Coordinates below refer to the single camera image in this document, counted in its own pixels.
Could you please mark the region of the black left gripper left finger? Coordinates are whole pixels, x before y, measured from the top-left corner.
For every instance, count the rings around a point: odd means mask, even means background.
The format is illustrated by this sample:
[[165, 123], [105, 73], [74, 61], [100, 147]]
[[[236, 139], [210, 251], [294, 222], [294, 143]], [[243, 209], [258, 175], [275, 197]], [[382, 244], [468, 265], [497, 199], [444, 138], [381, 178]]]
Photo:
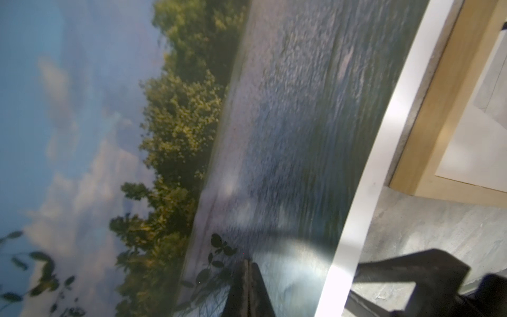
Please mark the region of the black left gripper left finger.
[[249, 316], [249, 261], [239, 261], [233, 271], [223, 317]]

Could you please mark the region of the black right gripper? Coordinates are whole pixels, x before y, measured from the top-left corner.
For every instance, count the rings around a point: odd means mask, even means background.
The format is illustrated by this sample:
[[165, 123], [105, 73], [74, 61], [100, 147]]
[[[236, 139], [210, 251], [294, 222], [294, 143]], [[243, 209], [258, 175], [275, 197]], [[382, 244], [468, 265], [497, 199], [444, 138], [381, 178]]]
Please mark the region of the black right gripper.
[[470, 267], [438, 249], [360, 263], [354, 283], [415, 283], [404, 310], [387, 311], [350, 291], [345, 309], [355, 316], [506, 316], [506, 277], [487, 274], [471, 295], [458, 290]]

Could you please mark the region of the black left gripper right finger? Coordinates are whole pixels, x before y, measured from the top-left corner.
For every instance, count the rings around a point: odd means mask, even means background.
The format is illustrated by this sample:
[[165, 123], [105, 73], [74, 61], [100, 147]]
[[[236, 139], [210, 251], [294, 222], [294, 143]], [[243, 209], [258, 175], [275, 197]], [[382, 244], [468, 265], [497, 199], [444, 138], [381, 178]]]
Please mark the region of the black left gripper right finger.
[[250, 282], [248, 289], [248, 316], [275, 317], [259, 265], [250, 262]]

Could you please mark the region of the landscape photo print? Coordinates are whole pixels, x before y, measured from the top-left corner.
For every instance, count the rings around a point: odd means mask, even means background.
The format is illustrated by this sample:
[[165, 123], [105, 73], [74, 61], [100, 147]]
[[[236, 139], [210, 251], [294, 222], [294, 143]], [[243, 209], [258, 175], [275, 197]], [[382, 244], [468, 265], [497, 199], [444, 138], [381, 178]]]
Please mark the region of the landscape photo print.
[[2, 1], [1, 315], [314, 316], [428, 1]]

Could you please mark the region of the light wooden picture frame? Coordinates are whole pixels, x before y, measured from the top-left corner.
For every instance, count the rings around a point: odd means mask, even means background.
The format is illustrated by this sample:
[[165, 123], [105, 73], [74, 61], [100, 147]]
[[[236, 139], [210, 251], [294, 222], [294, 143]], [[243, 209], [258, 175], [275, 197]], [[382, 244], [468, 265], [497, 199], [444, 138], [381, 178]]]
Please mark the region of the light wooden picture frame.
[[403, 194], [506, 207], [506, 193], [437, 176], [506, 20], [505, 1], [464, 1], [389, 187]]

